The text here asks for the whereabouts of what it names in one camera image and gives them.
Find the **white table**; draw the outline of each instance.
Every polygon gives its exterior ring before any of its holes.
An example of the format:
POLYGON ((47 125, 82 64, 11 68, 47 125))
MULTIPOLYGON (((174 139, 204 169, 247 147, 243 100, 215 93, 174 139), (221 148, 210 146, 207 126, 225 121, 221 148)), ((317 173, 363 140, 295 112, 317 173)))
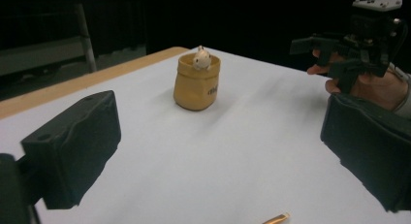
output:
POLYGON ((190 112, 174 80, 178 57, 196 50, 0 119, 1 152, 19 158, 19 142, 77 100, 115 92, 118 150, 78 207, 40 201, 43 223, 251 224, 286 211, 293 224, 411 223, 321 142, 326 78, 209 48, 222 61, 217 99, 190 112))

